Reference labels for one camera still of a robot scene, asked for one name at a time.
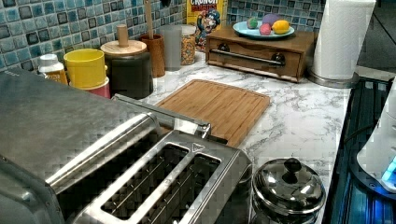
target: cereal box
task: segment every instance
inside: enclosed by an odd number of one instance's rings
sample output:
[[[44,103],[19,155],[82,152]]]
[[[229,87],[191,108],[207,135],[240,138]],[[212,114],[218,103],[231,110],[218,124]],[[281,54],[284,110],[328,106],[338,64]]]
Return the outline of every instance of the cereal box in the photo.
[[[195,46],[205,51],[206,35],[225,24],[228,0],[187,0],[187,24],[196,27]]]

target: stainless steel toaster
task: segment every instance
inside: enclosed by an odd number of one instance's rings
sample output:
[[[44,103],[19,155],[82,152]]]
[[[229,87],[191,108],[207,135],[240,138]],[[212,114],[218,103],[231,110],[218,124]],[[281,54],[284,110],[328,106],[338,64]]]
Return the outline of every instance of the stainless steel toaster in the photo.
[[[248,223],[251,172],[243,151],[172,131],[74,223]]]
[[[0,90],[0,206],[12,223],[68,222],[162,134],[150,113],[22,69],[0,73]]]

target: pot lid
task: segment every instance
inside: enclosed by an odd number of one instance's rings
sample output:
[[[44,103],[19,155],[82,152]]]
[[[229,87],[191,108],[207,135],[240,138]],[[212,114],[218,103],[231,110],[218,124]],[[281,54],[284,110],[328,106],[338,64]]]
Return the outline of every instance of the pot lid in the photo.
[[[111,41],[100,47],[100,50],[111,56],[133,56],[147,50],[147,45],[141,41],[128,40],[128,47],[120,47],[119,41]]]
[[[263,204],[281,214],[309,214],[326,201],[318,174],[297,159],[265,163],[253,177],[253,189]]]

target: red container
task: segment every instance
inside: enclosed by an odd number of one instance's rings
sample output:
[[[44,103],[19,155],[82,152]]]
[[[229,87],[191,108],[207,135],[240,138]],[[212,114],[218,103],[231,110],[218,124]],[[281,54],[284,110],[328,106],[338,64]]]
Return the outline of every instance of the red container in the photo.
[[[78,89],[88,91],[90,93],[100,95],[100,96],[106,97],[107,99],[110,99],[110,85],[108,82],[108,77],[106,77],[105,83],[103,85],[91,87],[91,88],[78,88]]]

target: wooden bread box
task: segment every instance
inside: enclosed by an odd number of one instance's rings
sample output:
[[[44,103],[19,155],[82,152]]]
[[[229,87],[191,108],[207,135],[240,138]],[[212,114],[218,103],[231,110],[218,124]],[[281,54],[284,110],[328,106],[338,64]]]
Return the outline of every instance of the wooden bread box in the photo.
[[[295,31],[278,39],[251,39],[239,36],[232,27],[223,27],[206,37],[208,64],[258,75],[299,82],[308,56],[314,52],[315,33]]]

